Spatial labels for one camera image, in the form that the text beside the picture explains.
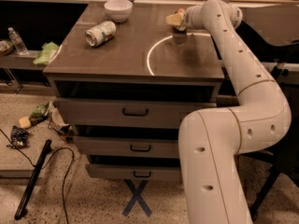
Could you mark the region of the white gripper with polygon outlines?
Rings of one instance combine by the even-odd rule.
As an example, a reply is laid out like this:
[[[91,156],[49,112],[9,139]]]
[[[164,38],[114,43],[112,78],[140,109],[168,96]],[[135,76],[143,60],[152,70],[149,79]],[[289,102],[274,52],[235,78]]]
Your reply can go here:
[[[188,7],[184,15],[182,13],[171,14],[165,18],[165,21],[173,26],[182,26],[184,23],[190,29],[203,29],[201,10],[201,6]]]

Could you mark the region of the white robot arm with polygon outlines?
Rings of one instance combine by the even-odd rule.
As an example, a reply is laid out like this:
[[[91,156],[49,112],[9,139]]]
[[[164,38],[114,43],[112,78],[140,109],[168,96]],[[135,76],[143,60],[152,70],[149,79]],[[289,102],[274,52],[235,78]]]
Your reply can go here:
[[[291,126],[289,103],[236,33],[242,22],[238,7],[208,0],[166,22],[211,34],[238,100],[237,106],[194,111],[180,124],[178,152],[190,224],[252,224],[235,155],[280,141]]]

